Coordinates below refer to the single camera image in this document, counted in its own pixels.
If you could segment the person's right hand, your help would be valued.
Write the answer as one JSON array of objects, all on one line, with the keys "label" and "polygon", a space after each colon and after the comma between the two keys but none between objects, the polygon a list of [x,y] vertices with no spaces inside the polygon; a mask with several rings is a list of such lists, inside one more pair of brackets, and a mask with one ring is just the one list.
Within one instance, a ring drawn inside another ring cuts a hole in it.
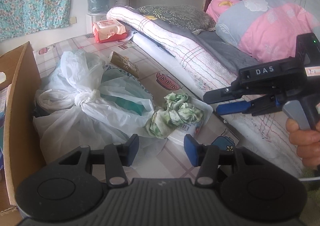
[{"label": "person's right hand", "polygon": [[320,163],[320,132],[319,123],[314,130],[301,130],[293,119],[287,119],[286,130],[289,141],[297,147],[297,156],[306,167],[315,169]]}]

